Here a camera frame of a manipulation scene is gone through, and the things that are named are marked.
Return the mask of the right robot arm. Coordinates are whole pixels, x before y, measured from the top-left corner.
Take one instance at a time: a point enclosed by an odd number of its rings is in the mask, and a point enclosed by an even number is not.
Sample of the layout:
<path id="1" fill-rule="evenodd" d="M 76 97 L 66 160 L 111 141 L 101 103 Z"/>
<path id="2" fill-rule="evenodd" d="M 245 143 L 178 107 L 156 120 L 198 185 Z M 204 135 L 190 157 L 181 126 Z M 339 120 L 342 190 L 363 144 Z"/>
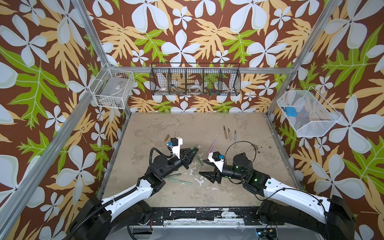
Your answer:
<path id="1" fill-rule="evenodd" d="M 210 153 L 204 162 L 215 168 L 199 173 L 210 182 L 239 180 L 245 190 L 264 197 L 257 212 L 261 222 L 288 223 L 316 232 L 326 240 L 354 239 L 356 218 L 343 198 L 316 196 L 285 185 L 255 170 L 244 153 L 235 155 L 232 165 L 227 165 L 219 152 Z"/>

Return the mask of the brown pen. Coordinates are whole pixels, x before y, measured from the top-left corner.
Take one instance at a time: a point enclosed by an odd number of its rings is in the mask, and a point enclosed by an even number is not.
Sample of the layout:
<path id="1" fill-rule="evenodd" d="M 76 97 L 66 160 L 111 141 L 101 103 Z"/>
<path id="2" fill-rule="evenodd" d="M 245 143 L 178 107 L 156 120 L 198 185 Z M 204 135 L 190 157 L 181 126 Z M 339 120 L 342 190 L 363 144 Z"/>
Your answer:
<path id="1" fill-rule="evenodd" d="M 228 134 L 227 134 L 227 129 L 226 129 L 226 127 L 223 126 L 223 129 L 224 129 L 225 138 L 228 139 Z"/>

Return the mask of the pink pen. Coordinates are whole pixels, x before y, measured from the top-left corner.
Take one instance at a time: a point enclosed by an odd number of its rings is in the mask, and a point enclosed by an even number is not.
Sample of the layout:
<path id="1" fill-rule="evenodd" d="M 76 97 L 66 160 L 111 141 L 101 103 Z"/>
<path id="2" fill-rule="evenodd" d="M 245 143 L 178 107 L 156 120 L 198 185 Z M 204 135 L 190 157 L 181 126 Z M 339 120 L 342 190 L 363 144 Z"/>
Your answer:
<path id="1" fill-rule="evenodd" d="M 214 140 L 214 142 L 212 143 L 212 145 L 210 146 L 210 148 L 207 152 L 208 155 L 213 152 L 213 149 L 214 149 L 216 143 L 217 143 L 217 140 Z"/>

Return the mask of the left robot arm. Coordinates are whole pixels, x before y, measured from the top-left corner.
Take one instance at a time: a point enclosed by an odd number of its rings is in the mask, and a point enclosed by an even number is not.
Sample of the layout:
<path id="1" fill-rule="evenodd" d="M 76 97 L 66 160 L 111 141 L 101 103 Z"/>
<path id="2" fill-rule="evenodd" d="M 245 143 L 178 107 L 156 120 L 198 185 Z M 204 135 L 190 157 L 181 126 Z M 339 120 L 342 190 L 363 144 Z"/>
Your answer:
<path id="1" fill-rule="evenodd" d="M 166 184 L 165 177 L 181 167 L 189 168 L 199 149 L 184 148 L 179 155 L 166 156 L 152 148 L 146 173 L 135 185 L 121 193 L 99 200 L 88 200 L 67 230 L 67 240 L 104 240 L 131 217 L 131 207 L 153 196 Z"/>

